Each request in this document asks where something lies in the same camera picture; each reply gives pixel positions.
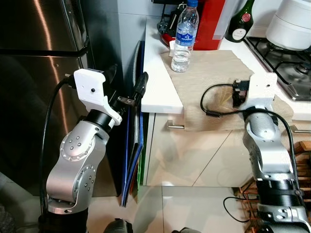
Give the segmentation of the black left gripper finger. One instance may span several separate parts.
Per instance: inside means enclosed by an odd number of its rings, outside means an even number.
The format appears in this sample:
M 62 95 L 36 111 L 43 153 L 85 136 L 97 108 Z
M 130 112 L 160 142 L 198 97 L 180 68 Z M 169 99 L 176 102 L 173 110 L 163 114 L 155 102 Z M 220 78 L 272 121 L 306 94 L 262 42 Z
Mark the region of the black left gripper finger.
M 149 75 L 147 72 L 142 72 L 138 76 L 137 82 L 134 84 L 134 89 L 132 93 L 132 100 L 135 103 L 139 103 L 142 100 L 144 93 L 146 92 L 148 79 Z
M 112 81 L 115 79 L 118 65 L 111 65 L 103 71 L 105 81 L 103 82 L 103 93 L 104 95 L 112 95 L 115 91 L 112 88 Z

